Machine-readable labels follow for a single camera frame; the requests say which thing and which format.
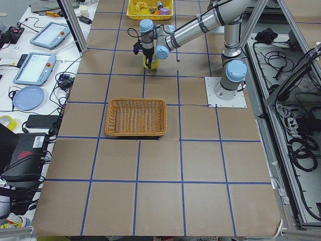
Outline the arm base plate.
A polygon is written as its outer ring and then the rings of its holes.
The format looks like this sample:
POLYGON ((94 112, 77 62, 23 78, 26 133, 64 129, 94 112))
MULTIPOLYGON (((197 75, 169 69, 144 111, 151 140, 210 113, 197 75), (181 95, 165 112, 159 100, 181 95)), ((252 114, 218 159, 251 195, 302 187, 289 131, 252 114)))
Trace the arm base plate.
POLYGON ((208 107, 246 108, 246 100, 241 84, 236 90, 225 90, 221 77, 205 77, 208 107))

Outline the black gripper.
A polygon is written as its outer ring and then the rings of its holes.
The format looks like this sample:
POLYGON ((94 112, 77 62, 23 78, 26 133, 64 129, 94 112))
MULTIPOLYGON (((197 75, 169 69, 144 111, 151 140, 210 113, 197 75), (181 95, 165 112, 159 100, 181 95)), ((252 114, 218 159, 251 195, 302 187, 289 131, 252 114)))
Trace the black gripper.
POLYGON ((146 66, 148 69, 151 69, 151 65, 152 65, 152 56, 153 56, 153 47, 146 49, 143 48, 143 55, 146 57, 146 66))

